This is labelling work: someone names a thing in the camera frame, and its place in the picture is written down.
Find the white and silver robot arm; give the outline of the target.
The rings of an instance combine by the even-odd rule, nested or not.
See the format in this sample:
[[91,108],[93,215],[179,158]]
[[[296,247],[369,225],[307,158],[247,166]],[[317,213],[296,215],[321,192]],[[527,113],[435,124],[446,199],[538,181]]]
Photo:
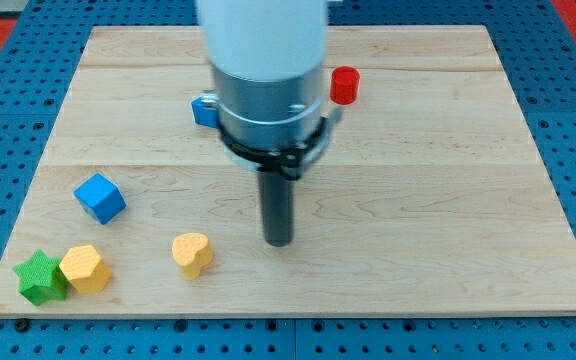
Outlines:
[[259,172],[297,180],[329,143],[321,115],[324,0],[197,0],[224,146]]

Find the blue block behind arm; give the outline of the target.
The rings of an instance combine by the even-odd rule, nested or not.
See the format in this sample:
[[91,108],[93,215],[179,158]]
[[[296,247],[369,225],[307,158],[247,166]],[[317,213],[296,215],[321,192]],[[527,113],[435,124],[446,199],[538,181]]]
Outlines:
[[198,97],[191,102],[191,107],[196,124],[210,128],[218,127],[219,112],[214,100]]

